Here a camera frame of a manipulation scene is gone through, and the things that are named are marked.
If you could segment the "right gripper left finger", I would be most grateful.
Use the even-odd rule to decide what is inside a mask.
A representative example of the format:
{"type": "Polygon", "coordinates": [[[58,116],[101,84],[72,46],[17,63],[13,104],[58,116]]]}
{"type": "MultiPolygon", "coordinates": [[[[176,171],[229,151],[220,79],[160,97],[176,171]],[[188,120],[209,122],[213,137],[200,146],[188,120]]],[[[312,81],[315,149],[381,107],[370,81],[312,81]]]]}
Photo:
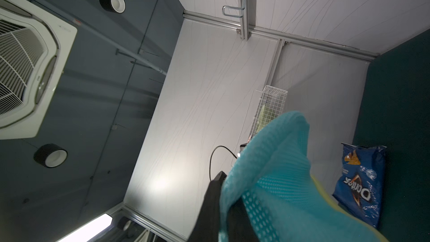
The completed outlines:
{"type": "Polygon", "coordinates": [[[220,226],[219,198],[227,175],[221,171],[211,180],[188,242],[218,242],[220,226]]]}

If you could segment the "teal mesh laundry bag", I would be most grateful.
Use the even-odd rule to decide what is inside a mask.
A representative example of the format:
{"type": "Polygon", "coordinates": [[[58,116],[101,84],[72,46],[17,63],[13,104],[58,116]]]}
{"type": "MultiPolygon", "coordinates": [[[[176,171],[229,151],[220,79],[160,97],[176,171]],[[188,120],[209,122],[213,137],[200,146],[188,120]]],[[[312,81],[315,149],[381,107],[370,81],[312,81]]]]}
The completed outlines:
{"type": "Polygon", "coordinates": [[[280,115],[246,146],[221,189],[218,240],[229,242],[227,214],[242,198],[260,242],[383,242],[374,227],[343,211],[310,173],[309,124],[280,115]]]}

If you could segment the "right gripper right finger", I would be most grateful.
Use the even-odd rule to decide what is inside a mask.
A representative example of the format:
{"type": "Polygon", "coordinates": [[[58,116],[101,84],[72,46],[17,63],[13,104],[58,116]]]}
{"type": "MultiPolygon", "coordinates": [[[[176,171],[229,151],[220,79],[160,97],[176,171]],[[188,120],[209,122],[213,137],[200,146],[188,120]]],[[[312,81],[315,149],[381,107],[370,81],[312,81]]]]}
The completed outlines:
{"type": "Polygon", "coordinates": [[[259,242],[242,198],[239,198],[228,211],[227,233],[230,242],[259,242]]]}

